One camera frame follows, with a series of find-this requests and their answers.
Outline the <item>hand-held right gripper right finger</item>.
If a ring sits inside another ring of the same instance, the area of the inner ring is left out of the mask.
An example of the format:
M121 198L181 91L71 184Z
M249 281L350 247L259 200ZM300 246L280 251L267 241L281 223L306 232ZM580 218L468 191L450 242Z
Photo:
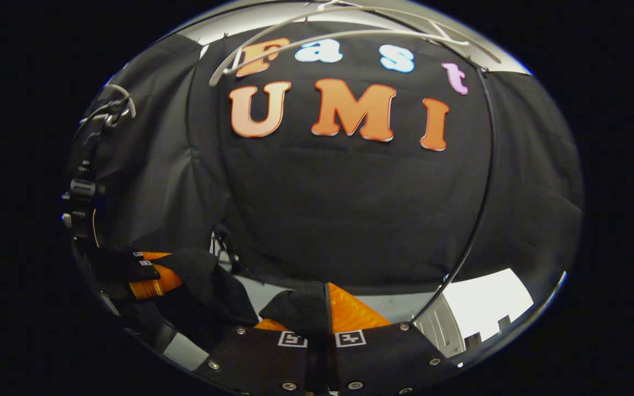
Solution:
M338 396L405 396L458 373L413 322L390 322L335 284L325 286L331 335L325 383Z

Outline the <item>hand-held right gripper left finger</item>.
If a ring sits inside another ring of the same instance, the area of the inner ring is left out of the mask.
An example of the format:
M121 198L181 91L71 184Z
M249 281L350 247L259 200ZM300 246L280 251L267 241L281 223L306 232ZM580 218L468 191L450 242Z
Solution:
M226 327L194 374L223 391L243 396L322 396L317 347L322 326L267 330Z

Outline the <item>black knit cardigan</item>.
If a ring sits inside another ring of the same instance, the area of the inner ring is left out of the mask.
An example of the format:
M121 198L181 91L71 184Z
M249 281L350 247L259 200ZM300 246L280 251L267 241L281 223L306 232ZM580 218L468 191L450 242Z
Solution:
M325 283L280 291L256 311L244 284L208 251L143 251L141 255L159 278L131 282L134 298L155 303L172 326L206 351L214 349L232 327L290 331L306 338L332 331Z

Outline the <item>white plastic clothes hanger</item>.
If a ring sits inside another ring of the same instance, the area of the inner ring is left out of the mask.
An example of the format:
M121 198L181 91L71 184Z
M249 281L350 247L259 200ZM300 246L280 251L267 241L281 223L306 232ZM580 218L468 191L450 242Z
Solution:
M103 128L106 130L112 130L118 125L123 117L136 117L136 106L134 100L126 88L116 84L106 84L99 91L99 97L101 97L105 91L119 93L121 97L112 98L106 103L93 108L90 115L79 121L77 129L78 132L81 132L83 128L85 128L86 125L93 120L103 120Z
M337 31L327 35L317 37L307 37L297 42L290 42L287 45L273 48L267 52L259 53L252 58L243 55L243 51L249 45L253 45L257 40L266 37L283 27L298 22L306 22L312 16L324 16L328 13L338 13L347 11L357 11L360 13L373 12L383 18L392 18L398 25L405 26L405 30L395 28L387 29L365 29ZM344 7L332 7L329 3L320 5L316 10L300 15L293 15L286 20L267 26L258 32L254 37L249 38L246 42L235 48L216 68L213 75L209 78L209 87L215 87L224 75L234 75L245 66L264 58L269 58L275 53L285 52L298 48L305 43L319 42L327 39L341 39L345 37L375 37L375 36L395 36L395 37L414 37L426 42L438 43L439 45L451 45L455 47L475 47L475 52L465 52L464 50L456 50L456 53L465 57L479 68L494 71L502 70L503 66L509 64L508 55L500 47L490 42L483 42L468 32L462 31L457 27L447 24L447 20L442 19L440 14L434 17L420 15L415 12L406 10L398 10L396 8L386 7L362 7L362 5L344 5Z

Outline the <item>black clothes rack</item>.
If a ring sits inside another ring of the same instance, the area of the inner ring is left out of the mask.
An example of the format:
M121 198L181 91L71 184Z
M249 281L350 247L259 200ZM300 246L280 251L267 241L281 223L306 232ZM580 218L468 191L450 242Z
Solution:
M491 98L490 85L487 82L491 74L491 69L487 66L474 63L472 60L469 60L469 63L475 65L475 67L477 68L477 78L483 90L485 103L488 109L488 121L490 123L490 155L482 201L479 206L479 211L477 213L472 231L468 237L468 240L466 241L460 258L458 258L458 261L456 261L455 267L451 269L451 271L449 271L446 276L443 276L442 283L440 284L440 286L438 286L437 290L434 292L431 298L428 299L426 304L408 321L408 323L410 323L412 326L415 326L415 322L421 319L425 314L427 314L428 311L430 311L434 303L438 301L441 296L444 295L444 291L448 288L448 286L456 280L456 277L458 276L466 262L469 260L469 256L471 256L472 254L472 250L477 243L478 237L481 235L482 225L488 213L488 200L490 195L491 182L493 182L493 180L495 179L496 170L495 104L493 103L493 99Z

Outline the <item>silver ribbed metal case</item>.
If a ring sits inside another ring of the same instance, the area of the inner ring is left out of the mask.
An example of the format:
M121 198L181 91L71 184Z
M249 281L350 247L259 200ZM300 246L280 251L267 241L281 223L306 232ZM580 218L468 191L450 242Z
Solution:
M466 351L455 314L444 295L412 319L413 324L446 358Z

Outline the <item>black backdrop cloth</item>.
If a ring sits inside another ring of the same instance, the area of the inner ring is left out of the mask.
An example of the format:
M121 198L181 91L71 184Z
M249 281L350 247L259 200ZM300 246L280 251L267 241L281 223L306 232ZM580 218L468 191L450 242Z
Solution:
M227 235L243 276L352 293L434 290L476 221L490 155L477 68L421 38L305 43L209 87L256 30L174 34L110 84L136 117L99 141L102 241L208 250ZM531 75L493 71L496 170L488 213L455 281L504 269L548 279L573 263L584 188L576 141Z

